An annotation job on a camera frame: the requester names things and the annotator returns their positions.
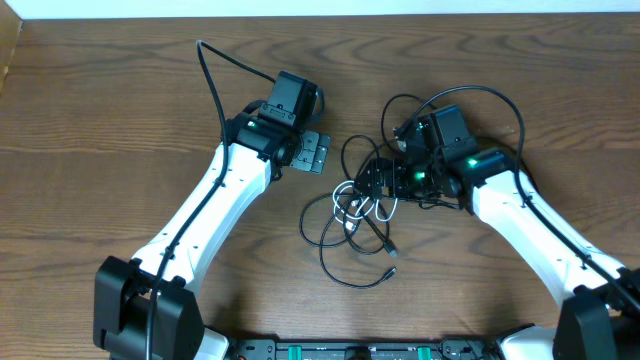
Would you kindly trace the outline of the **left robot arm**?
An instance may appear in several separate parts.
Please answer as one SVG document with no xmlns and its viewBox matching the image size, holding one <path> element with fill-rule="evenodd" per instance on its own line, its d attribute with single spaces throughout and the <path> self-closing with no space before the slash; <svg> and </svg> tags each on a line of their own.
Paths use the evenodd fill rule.
<svg viewBox="0 0 640 360">
<path fill-rule="evenodd" d="M 285 167 L 319 174 L 329 136 L 311 130 L 324 94 L 282 71 L 267 100 L 232 119 L 207 172 L 165 227 L 129 260 L 108 257 L 94 286 L 93 342 L 113 359 L 222 359 L 230 340 L 204 325 L 197 296 L 249 205 Z"/>
</svg>

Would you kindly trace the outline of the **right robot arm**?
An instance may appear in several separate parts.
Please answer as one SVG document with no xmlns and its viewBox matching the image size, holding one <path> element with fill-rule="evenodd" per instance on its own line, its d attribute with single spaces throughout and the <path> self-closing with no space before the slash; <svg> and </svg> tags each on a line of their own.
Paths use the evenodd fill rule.
<svg viewBox="0 0 640 360">
<path fill-rule="evenodd" d="M 402 159 L 375 158 L 355 187 L 372 200 L 455 199 L 502 235 L 561 312 L 556 328 L 528 325 L 498 337 L 503 359 L 636 359 L 639 273 L 580 235 L 539 195 L 514 156 L 483 149 L 456 105 L 395 131 Z"/>
</svg>

